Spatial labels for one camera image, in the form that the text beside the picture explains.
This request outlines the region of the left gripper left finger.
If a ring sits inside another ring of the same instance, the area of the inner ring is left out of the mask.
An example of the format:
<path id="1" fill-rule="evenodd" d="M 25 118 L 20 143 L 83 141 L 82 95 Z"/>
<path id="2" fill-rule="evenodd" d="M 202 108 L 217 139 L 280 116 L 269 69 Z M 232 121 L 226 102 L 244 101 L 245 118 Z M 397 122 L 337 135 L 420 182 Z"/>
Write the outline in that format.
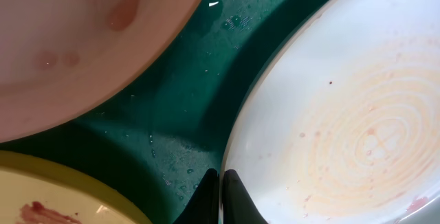
<path id="1" fill-rule="evenodd" d="M 173 224 L 218 224 L 219 175 L 210 168 L 199 182 L 184 211 Z"/>

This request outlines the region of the light blue plate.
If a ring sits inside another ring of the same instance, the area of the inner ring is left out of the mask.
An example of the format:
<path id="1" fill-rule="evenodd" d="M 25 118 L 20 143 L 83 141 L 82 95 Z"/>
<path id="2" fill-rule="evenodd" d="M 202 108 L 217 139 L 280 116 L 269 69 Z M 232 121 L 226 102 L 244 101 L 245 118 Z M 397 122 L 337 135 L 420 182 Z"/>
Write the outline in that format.
<path id="1" fill-rule="evenodd" d="M 439 222 L 439 0 L 328 0 L 228 140 L 267 223 Z"/>

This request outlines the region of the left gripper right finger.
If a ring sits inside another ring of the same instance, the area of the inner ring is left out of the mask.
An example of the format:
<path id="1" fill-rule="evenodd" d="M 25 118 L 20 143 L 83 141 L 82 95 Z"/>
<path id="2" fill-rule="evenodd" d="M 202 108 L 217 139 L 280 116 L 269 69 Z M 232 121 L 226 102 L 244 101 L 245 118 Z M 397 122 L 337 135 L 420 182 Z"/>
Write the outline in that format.
<path id="1" fill-rule="evenodd" d="M 222 181 L 224 224 L 267 224 L 248 194 L 237 171 L 225 171 Z"/>

